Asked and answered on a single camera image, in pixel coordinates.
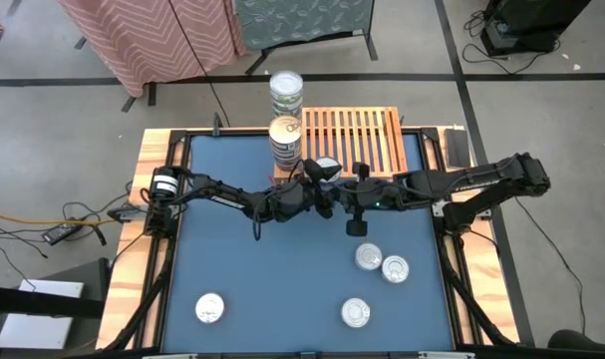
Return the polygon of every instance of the wooden table frame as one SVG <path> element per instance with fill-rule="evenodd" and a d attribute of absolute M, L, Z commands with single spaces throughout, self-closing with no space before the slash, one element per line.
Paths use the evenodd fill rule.
<path fill-rule="evenodd" d="M 417 135 L 425 169 L 444 169 L 446 171 L 450 169 L 443 156 L 447 148 L 444 130 L 448 128 L 402 127 L 404 134 Z M 165 166 L 165 164 L 187 164 L 188 159 L 182 154 L 188 154 L 189 151 L 180 141 L 185 131 L 199 136 L 212 135 L 212 129 L 146 130 L 130 196 L 131 203 L 144 204 L 140 197 L 140 189 L 149 186 L 153 169 Z M 267 128 L 220 129 L 221 136 L 266 136 L 267 133 Z M 473 194 L 473 191 L 457 193 L 453 200 L 465 200 Z M 143 226 L 141 220 L 125 224 L 119 243 L 119 252 L 139 236 L 143 231 Z M 476 220 L 472 229 L 492 237 L 488 221 Z M 462 237 L 463 247 L 458 240 L 453 240 L 449 236 L 443 236 L 443 239 L 459 277 L 467 287 L 471 288 L 475 300 L 506 337 L 512 341 L 518 341 L 518 332 L 503 272 L 494 246 L 487 240 L 471 233 Z M 152 243 L 150 237 L 143 236 L 120 256 L 113 271 L 97 348 L 107 346 L 130 319 L 141 301 L 144 284 L 147 282 L 149 285 L 149 281 L 159 272 L 166 250 L 166 240 Z M 468 315 L 459 296 L 448 284 L 445 284 L 445 293 L 455 346 L 489 343 L 485 334 Z M 158 308 L 164 308 L 165 303 L 166 294 L 164 298 L 161 295 L 156 299 L 148 314 L 146 325 L 141 329 L 141 339 L 139 339 L 137 347 L 151 347 L 161 343 L 163 330 L 158 329 L 163 328 L 164 310 L 158 310 Z"/>

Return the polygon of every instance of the wooden board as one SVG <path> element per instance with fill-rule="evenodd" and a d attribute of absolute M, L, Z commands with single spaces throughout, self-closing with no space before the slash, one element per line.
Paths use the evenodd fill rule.
<path fill-rule="evenodd" d="M 397 108 L 304 108 L 300 129 L 302 159 L 334 158 L 342 178 L 355 177 L 353 162 L 370 165 L 373 178 L 408 170 Z M 290 175 L 276 165 L 273 173 L 277 182 Z"/>
<path fill-rule="evenodd" d="M 336 116 L 340 116 L 342 119 L 344 119 L 347 111 L 348 110 L 338 110 L 335 114 Z M 391 113 L 392 116 L 397 118 L 397 113 Z M 442 139 L 444 153 L 446 153 L 446 138 L 444 137 L 444 130 L 450 128 L 451 127 L 438 128 L 440 131 L 440 137 Z M 189 130 L 203 130 L 211 132 L 211 129 Z M 246 128 L 244 130 L 256 130 L 256 128 Z M 268 129 L 260 128 L 259 130 L 267 131 Z M 136 166 L 133 190 L 132 194 L 130 195 L 131 203 L 145 204 L 141 200 L 140 190 L 143 187 L 149 186 L 153 169 L 164 165 L 170 131 L 171 129 L 153 129 L 145 131 L 143 143 L 141 145 L 141 152 L 139 154 L 139 160 Z M 228 129 L 221 129 L 223 134 L 226 131 L 228 131 Z M 435 153 L 430 141 L 427 141 L 427 155 L 430 159 L 429 162 L 434 164 Z M 458 193 L 454 196 L 454 198 L 456 200 L 461 200 L 464 196 L 468 196 L 470 194 L 471 193 L 467 192 Z M 479 233 L 483 233 L 488 237 L 492 237 L 490 223 L 487 221 L 476 221 L 472 225 L 472 229 Z M 125 224 L 121 234 L 121 241 L 119 243 L 118 251 L 120 252 L 123 250 L 123 248 L 125 248 L 134 238 L 136 238 L 142 232 L 142 230 L 143 223 L 141 221 Z M 488 317 L 490 317 L 490 319 L 497 325 L 499 330 L 501 330 L 501 332 L 510 340 L 517 341 L 518 336 L 514 324 L 514 318 L 510 308 L 505 283 L 503 281 L 503 274 L 499 265 L 499 259 L 496 255 L 494 247 L 487 240 L 478 238 L 473 234 L 465 234 L 463 239 L 465 242 L 464 253 L 474 297 L 477 299 L 479 305 L 481 305 Z M 143 291 L 143 282 L 145 279 L 145 270 L 147 268 L 147 260 L 150 249 L 151 239 L 144 236 L 125 253 L 123 253 L 116 263 L 114 273 L 112 275 L 112 281 L 110 283 L 110 290 L 107 297 L 105 312 L 103 313 L 103 321 L 101 323 L 101 330 L 99 332 L 99 338 L 96 345 L 97 348 L 104 348 L 110 344 L 123 329 L 123 327 L 125 327 L 128 320 L 130 320 L 132 314 L 138 307 Z M 158 251 L 158 266 L 160 266 L 163 261 L 165 249 L 165 243 L 162 243 Z M 463 327 L 464 341 L 466 343 L 470 343 L 469 324 L 467 320 L 467 313 L 465 310 L 463 310 L 463 302 L 458 300 L 457 306 L 458 308 L 461 308 L 460 321 Z M 148 325 L 143 342 L 144 346 L 146 347 L 151 346 L 156 311 L 157 307 L 154 305 L 150 310 L 150 315 L 147 322 Z"/>

